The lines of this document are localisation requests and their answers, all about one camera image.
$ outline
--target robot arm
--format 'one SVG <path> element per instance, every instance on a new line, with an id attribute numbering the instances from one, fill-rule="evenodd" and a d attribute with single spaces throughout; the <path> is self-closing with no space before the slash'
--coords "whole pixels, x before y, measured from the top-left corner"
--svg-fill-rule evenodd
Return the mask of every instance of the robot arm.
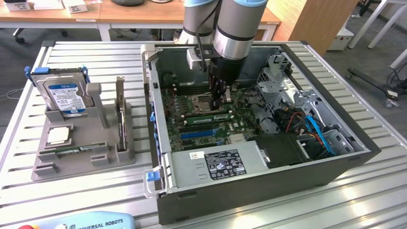
<path id="1" fill-rule="evenodd" d="M 227 88 L 239 77 L 267 4 L 267 0 L 219 1 L 187 0 L 184 4 L 184 31 L 192 36 L 188 43 L 210 43 L 216 30 L 211 49 L 203 50 L 199 46 L 187 53 L 191 69 L 199 66 L 206 71 L 206 65 L 210 65 L 212 110 L 219 109 Z"/>

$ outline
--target office floor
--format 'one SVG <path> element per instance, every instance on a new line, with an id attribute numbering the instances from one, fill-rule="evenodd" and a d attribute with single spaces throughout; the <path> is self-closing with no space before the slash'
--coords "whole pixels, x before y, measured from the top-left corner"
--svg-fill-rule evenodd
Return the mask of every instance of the office floor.
<path id="1" fill-rule="evenodd" d="M 359 19 L 351 18 L 347 28 L 356 33 L 368 17 L 370 13 L 366 13 L 364 17 Z M 352 50 L 346 49 L 344 51 L 326 53 L 324 59 L 340 75 L 346 75 L 348 67 L 355 67 L 374 77 L 379 82 L 386 83 L 386 77 L 391 72 L 391 69 L 387 66 L 407 48 L 407 34 L 392 28 L 378 43 L 376 47 L 372 50 L 368 49 L 367 45 L 384 24 L 386 22 L 379 19 L 375 21 L 371 29 L 364 34 Z M 127 30 L 123 30 L 122 33 L 136 41 L 146 41 L 150 39 L 147 29 L 143 29 L 140 34 L 126 31 Z M 59 30 L 29 29 L 29 32 L 24 31 L 21 33 L 21 37 L 25 38 L 27 44 L 20 45 L 12 38 L 12 32 L 12 29 L 0 29 L 0 139 L 3 138 L 17 103 L 17 100 L 8 99 L 1 95 L 5 95 L 5 93 L 12 89 L 24 87 L 25 78 L 23 68 L 24 66 L 33 64 L 42 47 L 42 41 L 100 41 L 98 30 L 70 29 L 70 36 L 63 37 Z M 115 31 L 111 31 L 111 38 L 112 41 L 128 40 L 126 37 L 119 38 Z M 172 34 L 164 34 L 164 38 L 171 39 Z M 407 69 L 400 72 L 400 75 L 402 78 L 407 77 Z M 407 137 L 407 122 L 403 119 L 407 114 L 407 96 L 402 96 L 399 107 L 387 109 L 384 106 L 384 95 L 374 87 L 358 78 L 352 78 L 350 84 L 371 103 L 387 121 L 394 125 L 400 134 Z"/>

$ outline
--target slotted table surface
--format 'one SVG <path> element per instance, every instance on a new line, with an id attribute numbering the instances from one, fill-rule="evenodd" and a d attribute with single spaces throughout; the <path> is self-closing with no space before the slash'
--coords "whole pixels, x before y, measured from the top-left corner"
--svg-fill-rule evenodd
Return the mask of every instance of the slotted table surface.
<path id="1" fill-rule="evenodd" d="M 124 76 L 124 95 L 132 105 L 136 163 L 87 176 L 32 182 L 46 104 L 39 91 L 27 83 L 0 145 L 4 159 L 0 227 L 16 228 L 36 220 L 94 210 L 130 213 L 136 227 L 148 229 L 356 229 L 372 226 L 384 229 L 407 226 L 406 139 L 312 48 L 299 42 L 287 42 L 287 45 L 382 148 L 382 153 L 324 187 L 162 226 L 156 202 L 144 197 L 142 186 L 142 173 L 151 168 L 140 61 L 144 43 L 56 42 L 54 47 L 42 47 L 35 67 L 72 68 L 84 64 L 91 81 L 102 83 L 104 104 L 114 103 L 116 76 Z M 303 88 L 310 87 L 296 69 L 294 77 Z"/>

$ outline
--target hard drive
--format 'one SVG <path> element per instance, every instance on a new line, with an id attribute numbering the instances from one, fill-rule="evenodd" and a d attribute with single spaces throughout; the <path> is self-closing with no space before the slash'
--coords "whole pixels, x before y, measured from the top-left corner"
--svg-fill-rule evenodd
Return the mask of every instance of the hard drive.
<path id="1" fill-rule="evenodd" d="M 86 114 L 86 108 L 94 106 L 94 100 L 86 92 L 90 82 L 80 68 L 50 70 L 36 69 L 32 82 L 46 100 L 50 111 L 60 110 L 64 117 Z"/>

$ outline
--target red cable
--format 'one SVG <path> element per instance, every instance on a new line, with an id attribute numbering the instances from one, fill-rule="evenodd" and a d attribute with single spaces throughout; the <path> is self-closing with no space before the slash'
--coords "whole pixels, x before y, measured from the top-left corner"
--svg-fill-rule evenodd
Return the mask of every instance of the red cable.
<path id="1" fill-rule="evenodd" d="M 322 145 L 323 141 L 320 140 L 319 136 L 314 133 L 308 133 L 308 134 L 312 135 L 316 138 L 316 140 L 319 141 L 319 144 Z"/>
<path id="2" fill-rule="evenodd" d="M 291 119 L 290 119 L 290 122 L 288 122 L 288 126 L 287 126 L 287 129 L 286 129 L 286 132 L 288 132 L 288 128 L 290 128 L 290 126 L 291 126 L 291 122 L 292 122 L 294 116 L 295 116 L 296 114 L 302 114 L 302 112 L 294 112 L 294 114 L 291 115 Z"/>
<path id="3" fill-rule="evenodd" d="M 168 109 L 168 107 L 172 105 L 172 103 L 174 103 L 174 101 L 175 101 L 175 98 L 176 98 L 176 93 L 175 93 L 175 91 L 174 91 L 174 90 L 171 90 L 170 88 L 164 88 L 164 89 L 162 89 L 162 91 L 163 91 L 163 90 L 168 90 L 168 91 L 171 91 L 171 92 L 172 92 L 172 100 L 171 100 L 170 105 L 167 106 L 167 109 Z"/>

